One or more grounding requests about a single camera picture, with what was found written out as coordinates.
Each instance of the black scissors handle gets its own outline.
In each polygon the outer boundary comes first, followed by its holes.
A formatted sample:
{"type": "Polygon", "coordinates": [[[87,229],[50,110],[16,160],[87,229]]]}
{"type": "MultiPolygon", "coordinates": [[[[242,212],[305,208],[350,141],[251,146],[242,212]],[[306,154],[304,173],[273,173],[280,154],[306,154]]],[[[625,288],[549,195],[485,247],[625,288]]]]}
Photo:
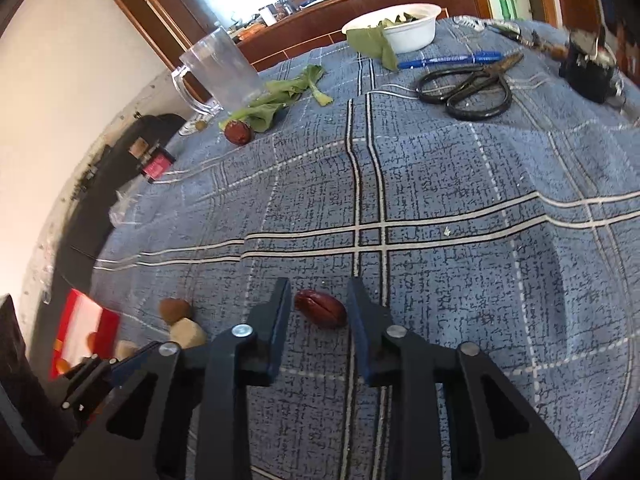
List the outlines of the black scissors handle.
{"type": "Polygon", "coordinates": [[[446,103],[447,113],[454,118],[464,121],[481,121],[483,119],[489,119],[491,117],[503,114],[511,106],[511,102],[513,101],[513,94],[511,93],[511,89],[509,88],[506,79],[501,73],[491,74],[485,69],[486,67],[484,66],[461,66],[456,68],[436,70],[435,72],[427,74],[420,79],[417,88],[418,98],[420,99],[420,101],[429,104],[446,103]],[[424,86],[427,83],[435,81],[436,79],[440,79],[444,76],[455,74],[470,74],[470,76],[459,85],[456,85],[449,92],[445,92],[442,94],[432,94],[425,92],[424,86]],[[463,101],[467,97],[477,94],[479,91],[482,91],[485,88],[488,88],[489,86],[493,86],[495,84],[499,84],[502,87],[502,90],[504,90],[504,99],[497,106],[488,108],[487,110],[464,110],[462,108],[456,107],[456,104],[463,101]]]}

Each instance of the metal screw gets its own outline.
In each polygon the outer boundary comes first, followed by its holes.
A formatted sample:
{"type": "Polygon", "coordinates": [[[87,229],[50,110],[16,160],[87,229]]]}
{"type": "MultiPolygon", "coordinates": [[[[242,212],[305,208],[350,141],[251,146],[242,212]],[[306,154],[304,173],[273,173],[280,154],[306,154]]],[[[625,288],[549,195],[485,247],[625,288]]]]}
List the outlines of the metal screw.
{"type": "Polygon", "coordinates": [[[171,355],[174,355],[179,349],[180,345],[178,345],[178,343],[169,341],[168,343],[161,344],[158,351],[160,352],[161,356],[169,357],[171,355]]]}
{"type": "Polygon", "coordinates": [[[236,337],[247,337],[254,333],[251,325],[236,325],[231,329],[231,333],[236,337]]]}
{"type": "Polygon", "coordinates": [[[406,336],[406,328],[400,325],[391,325],[386,328],[386,334],[390,337],[400,339],[406,336]]]}
{"type": "Polygon", "coordinates": [[[475,357],[480,353],[480,347],[471,341],[465,341],[460,345],[460,351],[469,357],[475,357]]]}

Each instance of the glass handle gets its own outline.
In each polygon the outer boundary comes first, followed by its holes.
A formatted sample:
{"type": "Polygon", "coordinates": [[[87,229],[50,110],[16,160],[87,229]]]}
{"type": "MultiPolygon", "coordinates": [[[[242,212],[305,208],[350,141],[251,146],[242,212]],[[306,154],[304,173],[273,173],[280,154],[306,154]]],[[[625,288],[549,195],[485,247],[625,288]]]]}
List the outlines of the glass handle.
{"type": "Polygon", "coordinates": [[[187,90],[186,86],[184,85],[184,76],[189,72],[189,67],[185,65],[179,66],[173,72],[171,72],[171,79],[174,82],[174,86],[178,91],[178,94],[180,94],[184,101],[197,112],[212,116],[216,115],[220,110],[222,110],[222,107],[215,98],[212,99],[213,103],[211,105],[206,105],[204,103],[201,103],[197,99],[194,99],[194,97],[187,90]]]}

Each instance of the black bracket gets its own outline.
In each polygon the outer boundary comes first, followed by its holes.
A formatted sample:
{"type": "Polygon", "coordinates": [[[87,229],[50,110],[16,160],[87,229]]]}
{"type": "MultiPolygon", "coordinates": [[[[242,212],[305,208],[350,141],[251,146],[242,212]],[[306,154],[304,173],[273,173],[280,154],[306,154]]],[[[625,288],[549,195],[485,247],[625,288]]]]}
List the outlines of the black bracket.
{"type": "Polygon", "coordinates": [[[391,386],[386,480],[440,480],[436,384],[444,386],[453,480],[578,480],[574,461],[535,410],[472,342],[433,345],[395,325],[360,278],[349,283],[349,323],[358,371],[391,386]],[[535,466],[531,464],[535,455],[535,466]]]}
{"type": "Polygon", "coordinates": [[[246,387],[275,380],[290,306],[289,280],[280,278],[246,324],[206,345],[183,351],[154,342],[119,363],[94,358],[74,368],[61,408],[101,406],[54,478],[182,480],[191,415],[201,404],[196,480],[250,479],[246,387]]]}

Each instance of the white bowl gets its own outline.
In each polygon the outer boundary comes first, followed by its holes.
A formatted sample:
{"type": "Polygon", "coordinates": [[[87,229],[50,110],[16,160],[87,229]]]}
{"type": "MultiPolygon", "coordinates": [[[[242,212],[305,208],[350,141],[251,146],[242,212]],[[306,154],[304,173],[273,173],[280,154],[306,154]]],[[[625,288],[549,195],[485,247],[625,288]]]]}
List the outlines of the white bowl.
{"type": "Polygon", "coordinates": [[[385,29],[385,37],[393,51],[404,54],[430,44],[436,34],[436,18],[442,12],[439,6],[433,4],[405,4],[374,10],[351,20],[342,28],[342,33],[346,34],[350,28],[377,27],[385,18],[394,22],[403,12],[420,19],[385,29]]]}

